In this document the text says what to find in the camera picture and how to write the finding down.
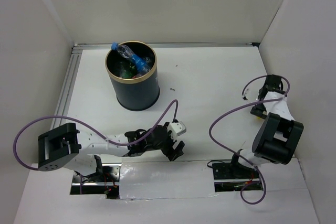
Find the blue-label clear bottle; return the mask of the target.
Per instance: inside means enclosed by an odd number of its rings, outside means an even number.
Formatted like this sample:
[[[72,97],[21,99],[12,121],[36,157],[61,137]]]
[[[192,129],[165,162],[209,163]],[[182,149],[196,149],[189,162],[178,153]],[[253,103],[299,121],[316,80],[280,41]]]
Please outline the blue-label clear bottle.
[[[113,42],[111,45],[111,49],[117,51],[120,56],[133,63],[138,73],[145,75],[151,70],[151,68],[145,63],[145,61],[138,55],[136,55],[129,46]]]

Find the green plastic bottle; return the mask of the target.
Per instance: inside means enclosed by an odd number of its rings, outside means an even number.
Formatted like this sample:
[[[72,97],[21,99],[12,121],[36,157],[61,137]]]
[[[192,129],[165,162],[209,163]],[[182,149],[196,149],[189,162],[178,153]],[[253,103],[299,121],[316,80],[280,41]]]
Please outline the green plastic bottle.
[[[118,61],[114,65],[114,74],[122,79],[132,79],[138,72],[131,62]]]

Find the large clear crushed bottle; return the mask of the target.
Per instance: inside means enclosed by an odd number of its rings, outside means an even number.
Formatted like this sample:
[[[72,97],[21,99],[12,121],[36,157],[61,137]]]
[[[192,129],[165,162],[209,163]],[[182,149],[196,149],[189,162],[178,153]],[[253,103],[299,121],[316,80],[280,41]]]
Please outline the large clear crushed bottle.
[[[149,56],[145,56],[145,57],[143,57],[143,60],[145,61],[145,63],[146,63],[150,68],[153,67],[153,65],[154,65],[154,60],[153,60],[151,57],[149,57]]]

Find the red-label clear water bottle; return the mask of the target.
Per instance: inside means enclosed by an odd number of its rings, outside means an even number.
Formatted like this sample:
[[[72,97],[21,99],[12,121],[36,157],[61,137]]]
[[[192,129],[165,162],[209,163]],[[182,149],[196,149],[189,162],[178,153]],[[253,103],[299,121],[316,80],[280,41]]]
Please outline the red-label clear water bottle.
[[[136,74],[135,76],[133,76],[132,78],[133,78],[133,79],[136,79],[136,78],[140,78],[140,77],[142,77],[142,76],[143,76],[143,74],[138,73],[138,74]]]

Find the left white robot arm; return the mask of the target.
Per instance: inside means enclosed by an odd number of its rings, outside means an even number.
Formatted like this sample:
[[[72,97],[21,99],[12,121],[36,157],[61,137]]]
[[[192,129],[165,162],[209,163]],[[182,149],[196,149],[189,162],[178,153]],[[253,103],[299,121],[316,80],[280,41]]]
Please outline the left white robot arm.
[[[101,155],[138,157],[160,150],[174,161],[183,155],[184,142],[177,138],[184,133],[185,125],[175,120],[157,125],[154,130],[139,129],[104,139],[66,123],[38,137],[38,170],[51,172],[65,167],[96,182],[103,177]]]

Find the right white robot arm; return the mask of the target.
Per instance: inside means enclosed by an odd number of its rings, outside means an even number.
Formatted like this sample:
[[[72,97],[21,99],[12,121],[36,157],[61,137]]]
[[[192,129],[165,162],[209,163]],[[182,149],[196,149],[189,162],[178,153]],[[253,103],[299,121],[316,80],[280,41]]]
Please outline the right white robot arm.
[[[265,82],[258,92],[258,101],[250,113],[264,120],[250,150],[241,149],[234,154],[229,172],[235,178],[242,177],[253,166],[266,163],[288,164],[297,148],[304,125],[294,119],[287,105],[287,91],[284,78],[266,75]]]

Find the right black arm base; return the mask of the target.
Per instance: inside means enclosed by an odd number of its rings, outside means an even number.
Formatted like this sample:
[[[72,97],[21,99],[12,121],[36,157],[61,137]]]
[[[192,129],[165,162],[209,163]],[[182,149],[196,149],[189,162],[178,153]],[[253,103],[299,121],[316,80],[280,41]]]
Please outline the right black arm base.
[[[252,168],[232,164],[230,161],[212,160],[207,167],[213,172],[216,193],[245,190],[263,190],[259,174]]]

